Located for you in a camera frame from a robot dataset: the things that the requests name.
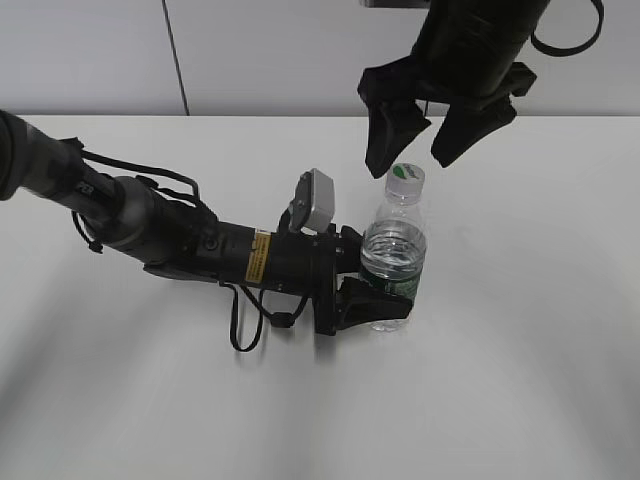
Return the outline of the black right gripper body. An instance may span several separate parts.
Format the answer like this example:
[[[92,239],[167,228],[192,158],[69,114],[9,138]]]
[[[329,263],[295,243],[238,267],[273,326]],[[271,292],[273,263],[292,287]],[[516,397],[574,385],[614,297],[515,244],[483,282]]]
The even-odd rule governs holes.
[[[367,107],[396,100],[466,103],[479,108],[526,95],[537,75],[516,57],[547,1],[433,1],[408,56],[364,70]]]

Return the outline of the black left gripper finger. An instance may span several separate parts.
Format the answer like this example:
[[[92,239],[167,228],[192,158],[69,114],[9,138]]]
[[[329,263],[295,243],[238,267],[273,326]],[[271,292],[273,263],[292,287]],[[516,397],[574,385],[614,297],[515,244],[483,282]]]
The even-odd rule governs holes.
[[[360,269],[363,236],[354,228],[344,225],[339,236],[339,272],[354,273]]]
[[[343,331],[359,325],[405,320],[414,302],[400,295],[385,293],[353,277],[345,277],[336,292],[333,328]]]

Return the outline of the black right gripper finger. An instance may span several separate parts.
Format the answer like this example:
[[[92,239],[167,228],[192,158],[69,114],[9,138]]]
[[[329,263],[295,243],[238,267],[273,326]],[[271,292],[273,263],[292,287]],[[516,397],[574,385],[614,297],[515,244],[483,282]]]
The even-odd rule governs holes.
[[[447,168],[476,143],[509,125],[516,110],[509,97],[499,98],[480,110],[451,105],[431,146],[431,154]]]
[[[365,164],[372,176],[384,176],[431,122],[415,99],[368,99],[364,103],[369,120]]]

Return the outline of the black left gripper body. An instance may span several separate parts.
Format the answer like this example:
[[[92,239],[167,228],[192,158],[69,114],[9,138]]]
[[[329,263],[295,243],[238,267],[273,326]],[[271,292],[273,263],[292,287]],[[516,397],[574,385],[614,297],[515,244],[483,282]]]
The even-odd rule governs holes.
[[[350,239],[347,229],[317,235],[272,234],[266,269],[260,286],[312,300],[314,329],[333,336],[338,325],[338,275],[350,271]]]

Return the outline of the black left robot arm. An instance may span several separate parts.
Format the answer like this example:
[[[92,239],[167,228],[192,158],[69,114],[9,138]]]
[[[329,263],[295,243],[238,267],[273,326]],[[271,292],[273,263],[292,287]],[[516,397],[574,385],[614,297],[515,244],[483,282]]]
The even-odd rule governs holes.
[[[176,173],[87,151],[76,138],[54,139],[11,114],[1,116],[1,197],[19,189],[70,210],[94,252],[111,248],[146,272],[173,280],[216,283],[260,306],[268,291],[311,305],[318,334],[406,318],[410,299],[358,278],[361,235],[332,221],[330,177],[303,173],[269,232],[223,222],[196,182],[180,193],[159,186]]]

